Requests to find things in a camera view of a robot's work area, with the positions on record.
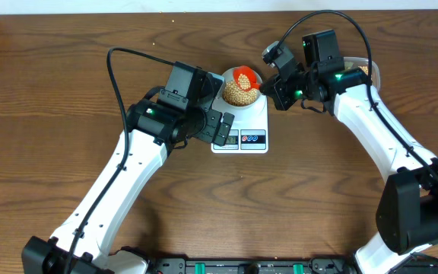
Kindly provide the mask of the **red plastic measuring scoop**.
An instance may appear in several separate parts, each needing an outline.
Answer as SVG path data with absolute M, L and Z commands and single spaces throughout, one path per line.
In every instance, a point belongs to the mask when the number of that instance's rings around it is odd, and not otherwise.
M 233 79 L 242 91 L 259 89 L 256 73 L 248 66 L 241 65 L 233 70 Z

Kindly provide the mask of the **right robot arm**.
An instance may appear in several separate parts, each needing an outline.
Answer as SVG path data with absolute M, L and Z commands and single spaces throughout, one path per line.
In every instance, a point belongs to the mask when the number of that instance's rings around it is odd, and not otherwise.
M 377 232 L 354 255 L 359 273 L 406 269 L 438 244 L 438 157 L 418 143 L 390 113 L 370 82 L 368 64 L 341 56 L 333 30 L 303 37 L 305 62 L 285 43 L 263 52 L 277 69 L 260 91 L 278 110 L 295 103 L 320 102 L 356 136 L 385 183 L 376 211 Z

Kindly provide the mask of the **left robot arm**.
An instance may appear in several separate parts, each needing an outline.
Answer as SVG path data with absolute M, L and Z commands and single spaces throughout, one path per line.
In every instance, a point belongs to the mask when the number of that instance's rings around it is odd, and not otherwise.
M 144 185 L 173 149 L 190 138 L 224 145 L 233 115 L 213 110 L 223 76 L 175 62 L 167 84 L 149 90 L 125 115 L 113 156 L 50 239 L 32 237 L 21 259 L 25 273 L 145 273 L 134 250 L 110 249 Z

